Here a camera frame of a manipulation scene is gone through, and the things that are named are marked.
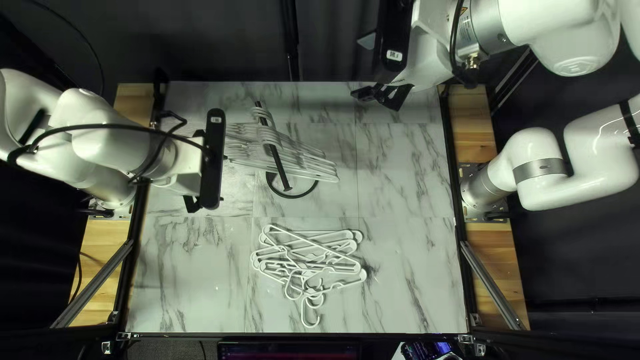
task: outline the silver metal ring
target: silver metal ring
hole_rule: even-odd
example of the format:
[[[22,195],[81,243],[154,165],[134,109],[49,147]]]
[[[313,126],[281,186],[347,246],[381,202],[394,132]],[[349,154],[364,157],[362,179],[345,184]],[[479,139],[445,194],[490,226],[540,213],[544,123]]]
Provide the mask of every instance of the silver metal ring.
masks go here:
[[[567,175],[567,171],[564,167],[564,160],[560,158],[532,160],[513,169],[513,178],[515,179],[516,184],[532,177],[549,174]]]

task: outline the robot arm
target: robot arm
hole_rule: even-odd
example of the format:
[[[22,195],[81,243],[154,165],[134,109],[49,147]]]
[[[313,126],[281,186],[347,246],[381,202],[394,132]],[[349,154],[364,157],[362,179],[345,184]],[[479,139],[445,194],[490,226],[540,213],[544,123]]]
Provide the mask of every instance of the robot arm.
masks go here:
[[[16,70],[0,70],[0,158],[52,128],[119,124],[140,127],[121,116],[103,98],[83,89],[63,93]],[[50,115],[24,143],[29,122],[39,112]],[[190,139],[203,145],[204,137]],[[108,209],[128,206],[135,185],[127,175],[144,172],[154,186],[185,196],[199,196],[203,154],[199,148],[163,136],[128,129],[81,129],[48,136],[35,153],[24,153],[16,164],[86,191]]]
[[[615,53],[621,25],[640,58],[640,2],[635,0],[460,1],[454,55],[456,66],[462,63],[466,72],[476,73],[481,62],[493,54],[529,45],[540,62],[560,76],[589,74]],[[355,90],[354,97],[376,99],[398,110],[404,98],[394,102],[385,97],[384,85],[395,86],[396,95],[406,97],[409,89],[427,89],[453,76],[449,43],[458,1],[415,0],[412,7],[403,8],[407,3],[386,2],[387,6],[396,5],[396,13],[410,20],[379,17],[381,29],[376,33],[374,51],[379,86]],[[384,30],[390,27],[389,21],[410,32],[405,43],[397,41],[399,37],[387,40]]]

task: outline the mounting plate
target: mounting plate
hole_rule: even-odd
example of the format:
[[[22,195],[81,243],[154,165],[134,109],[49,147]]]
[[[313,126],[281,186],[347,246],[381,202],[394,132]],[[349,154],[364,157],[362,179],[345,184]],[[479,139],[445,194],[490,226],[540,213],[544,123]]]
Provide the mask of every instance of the mounting plate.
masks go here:
[[[460,176],[460,182],[462,182],[462,179],[466,177],[475,176],[480,171],[481,169],[480,166],[482,164],[483,163],[458,163],[458,175]],[[461,200],[461,201],[462,201],[462,213],[465,216],[465,222],[489,222],[489,223],[496,223],[496,224],[505,224],[509,222],[508,218],[495,218],[491,220],[485,220],[484,211],[478,211],[470,207],[469,205],[467,205],[467,203],[465,203],[464,200]],[[496,202],[493,205],[493,208],[496,211],[500,211],[500,212],[509,211],[509,208],[507,207],[507,201],[505,199],[502,199]]]

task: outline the wooden board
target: wooden board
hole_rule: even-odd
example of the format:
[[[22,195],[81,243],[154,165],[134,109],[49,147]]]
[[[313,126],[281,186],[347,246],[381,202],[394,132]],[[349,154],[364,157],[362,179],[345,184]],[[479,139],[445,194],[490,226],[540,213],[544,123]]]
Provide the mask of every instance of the wooden board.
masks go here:
[[[497,155],[489,104],[484,86],[473,90],[453,85],[449,110],[458,162],[484,163]],[[518,259],[510,224],[467,224],[467,237],[502,293],[529,328]],[[482,282],[474,276],[474,289],[483,325],[508,329]]]
[[[116,94],[114,109],[123,116],[143,126],[148,126],[153,106],[153,86],[151,84],[120,84]],[[81,248],[82,290],[95,274],[126,241],[129,232],[128,221],[91,220],[87,221]],[[118,289],[120,267],[111,274],[84,309],[78,314],[71,326],[94,325],[104,323],[115,302]],[[72,289],[76,288],[78,274]]]

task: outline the black vertical rod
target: black vertical rod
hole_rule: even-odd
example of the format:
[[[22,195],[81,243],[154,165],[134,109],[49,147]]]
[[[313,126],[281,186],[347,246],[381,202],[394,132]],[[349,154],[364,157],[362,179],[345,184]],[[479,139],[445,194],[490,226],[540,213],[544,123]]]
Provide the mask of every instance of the black vertical rod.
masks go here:
[[[259,108],[262,107],[260,101],[256,101],[255,105]],[[268,126],[267,119],[264,117],[260,117],[260,124],[263,126]],[[275,145],[270,144],[269,149],[271,149],[271,155],[273,155],[273,161],[276,162],[276,168],[278,168],[278,174],[280,174],[280,180],[282,180],[282,185],[284,186],[284,191],[288,192],[293,189],[291,185],[289,185],[289,180],[287,180],[287,174],[284,173],[284,167],[282,167],[282,161],[280,160],[280,155],[278,154],[278,149]]]

